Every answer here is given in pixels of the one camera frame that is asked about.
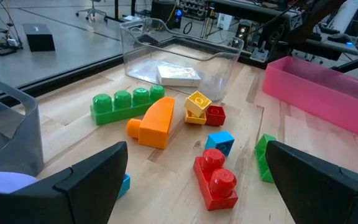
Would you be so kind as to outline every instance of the small blue block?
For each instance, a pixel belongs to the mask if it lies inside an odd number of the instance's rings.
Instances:
[[[219,149],[224,154],[224,156],[227,157],[229,156],[233,143],[234,138],[227,131],[220,131],[218,133],[208,135],[205,149]]]
[[[121,196],[123,196],[127,192],[127,190],[129,190],[130,186],[131,186],[131,178],[129,177],[128,174],[125,174],[124,181],[122,181],[122,186],[121,189],[119,190],[117,200],[121,198]]]

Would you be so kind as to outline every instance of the gray plastic bin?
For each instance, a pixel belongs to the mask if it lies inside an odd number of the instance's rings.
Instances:
[[[19,100],[25,115],[0,102],[0,171],[36,176],[44,167],[38,104],[0,82],[0,91]]]

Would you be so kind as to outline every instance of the clear plastic bin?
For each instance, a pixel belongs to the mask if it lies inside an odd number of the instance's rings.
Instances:
[[[160,84],[158,66],[192,68],[201,78],[197,87],[171,88],[188,94],[198,90],[212,101],[223,97],[244,46],[244,41],[235,37],[215,43],[179,34],[160,19],[125,22],[120,28],[126,75]]]
[[[2,82],[0,92],[24,106],[22,114],[0,102],[0,171],[36,176],[44,167],[38,104]]]
[[[267,65],[264,92],[358,134],[358,78],[293,57]]]

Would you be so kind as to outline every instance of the lavender cloth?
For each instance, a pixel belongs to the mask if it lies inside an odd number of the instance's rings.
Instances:
[[[13,172],[0,172],[0,193],[10,194],[38,181],[35,177]]]

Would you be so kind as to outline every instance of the building block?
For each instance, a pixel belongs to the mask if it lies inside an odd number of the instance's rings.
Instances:
[[[204,125],[206,122],[205,113],[203,113],[200,117],[196,117],[192,112],[185,109],[185,122]]]
[[[185,108],[192,112],[196,117],[200,117],[205,113],[211,104],[211,100],[201,94],[199,91],[195,91],[185,100]]]
[[[122,181],[121,189],[118,192],[117,199],[121,198],[130,188],[131,186],[131,177],[128,174],[125,174],[124,180]]]
[[[165,149],[173,116],[175,99],[163,97],[156,101],[144,114],[143,120],[130,119],[126,126],[128,136],[143,146]]]
[[[98,94],[90,106],[91,116],[96,125],[140,116],[164,95],[164,88],[160,85],[152,86],[150,92],[145,88],[137,88],[133,96],[128,91],[118,91],[114,94],[114,101],[107,94]]]
[[[205,149],[219,149],[224,156],[229,156],[231,147],[233,146],[234,138],[227,131],[220,131],[218,133],[209,134],[205,144]]]
[[[224,124],[226,115],[222,106],[209,106],[205,112],[206,125],[220,126]]]
[[[260,178],[269,183],[274,183],[272,173],[266,161],[266,147],[267,142],[276,140],[275,137],[264,134],[255,146],[255,158],[259,170]]]
[[[193,170],[208,211],[233,208],[238,200],[234,187],[237,179],[232,172],[223,169],[224,155],[217,149],[205,150],[196,157]]]

